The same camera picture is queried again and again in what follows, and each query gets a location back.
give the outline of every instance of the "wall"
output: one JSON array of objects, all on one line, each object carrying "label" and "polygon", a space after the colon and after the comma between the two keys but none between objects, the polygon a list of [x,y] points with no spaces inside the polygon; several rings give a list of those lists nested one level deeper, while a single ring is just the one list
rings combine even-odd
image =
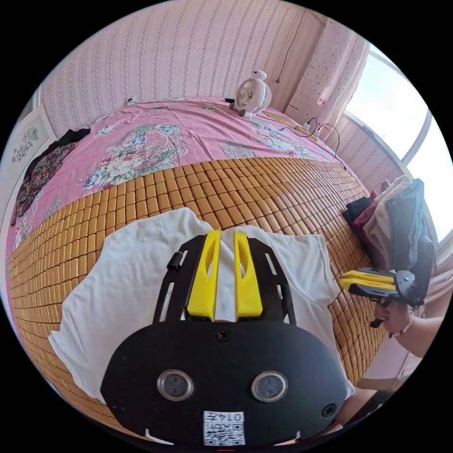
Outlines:
[{"label": "wall", "polygon": [[19,115],[17,122],[19,123],[20,121],[22,121],[29,113],[32,113],[32,110],[33,110],[33,98],[30,98],[30,100],[27,102],[24,109],[22,110],[21,114]]},{"label": "wall", "polygon": [[397,378],[407,360],[408,352],[395,338],[385,336],[379,350],[367,368],[363,379]]},{"label": "wall", "polygon": [[284,111],[327,19],[279,0],[175,0],[100,30],[45,79],[41,100],[57,137],[124,105],[171,97],[232,97],[254,69]]},{"label": "wall", "polygon": [[56,139],[44,108],[40,106],[16,124],[0,163],[0,294],[12,326],[14,324],[6,292],[7,263],[5,261],[11,215],[28,164]]},{"label": "wall", "polygon": [[[340,133],[340,146],[337,156],[343,159],[357,175],[368,192],[380,192],[381,182],[388,179],[393,182],[403,171],[395,164],[378,140],[373,139],[369,132],[343,114],[336,128]],[[326,144],[335,150],[338,136],[332,131]]]}]

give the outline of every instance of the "pink curtain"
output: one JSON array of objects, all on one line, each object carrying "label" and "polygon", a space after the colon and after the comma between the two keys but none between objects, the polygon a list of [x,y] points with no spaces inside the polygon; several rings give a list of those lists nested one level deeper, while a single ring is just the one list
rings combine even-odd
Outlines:
[{"label": "pink curtain", "polygon": [[[300,124],[317,117],[319,125],[336,125],[357,88],[368,51],[368,41],[328,19],[285,114]],[[321,140],[330,131],[324,127]]]}]

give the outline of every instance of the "desk fan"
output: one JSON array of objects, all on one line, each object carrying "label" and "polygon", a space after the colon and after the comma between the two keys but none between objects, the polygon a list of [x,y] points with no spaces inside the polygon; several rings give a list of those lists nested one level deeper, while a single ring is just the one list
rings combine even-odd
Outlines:
[{"label": "desk fan", "polygon": [[239,116],[250,119],[253,114],[261,112],[270,104],[270,88],[264,83],[267,74],[264,71],[253,71],[255,77],[244,80],[236,91],[235,101],[230,108],[237,110]]}]

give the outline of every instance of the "pink wall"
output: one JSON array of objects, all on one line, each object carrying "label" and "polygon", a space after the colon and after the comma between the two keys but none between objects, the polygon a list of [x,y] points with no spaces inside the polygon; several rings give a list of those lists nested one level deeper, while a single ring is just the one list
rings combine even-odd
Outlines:
[{"label": "pink wall", "polygon": [[[384,179],[393,182],[403,174],[384,149],[346,115],[340,117],[336,128],[340,133],[337,155],[351,167],[368,192],[376,190],[379,193]],[[335,150],[337,143],[338,136],[332,131],[326,144]]]},{"label": "pink wall", "polygon": [[124,105],[172,97],[232,97],[254,69],[267,72],[272,106],[284,111],[326,18],[280,0],[175,0],[142,9],[100,30],[42,85],[57,137]]},{"label": "pink wall", "polygon": [[408,352],[395,340],[387,336],[363,375],[363,379],[397,378],[406,363]]}]

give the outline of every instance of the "bed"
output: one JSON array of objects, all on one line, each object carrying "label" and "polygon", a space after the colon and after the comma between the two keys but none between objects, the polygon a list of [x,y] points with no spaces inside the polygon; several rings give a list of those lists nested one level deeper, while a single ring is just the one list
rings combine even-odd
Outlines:
[{"label": "bed", "polygon": [[[8,301],[23,345],[86,415],[124,431],[74,384],[47,337],[105,237],[127,223],[187,206],[213,228],[253,224],[287,235],[323,234],[335,277],[369,265],[341,215],[366,189],[327,146],[282,129],[265,113],[245,120],[213,99],[121,109],[91,125],[10,228]],[[357,383],[384,332],[370,329],[374,307],[364,298],[339,289],[329,309],[342,363]]]}]

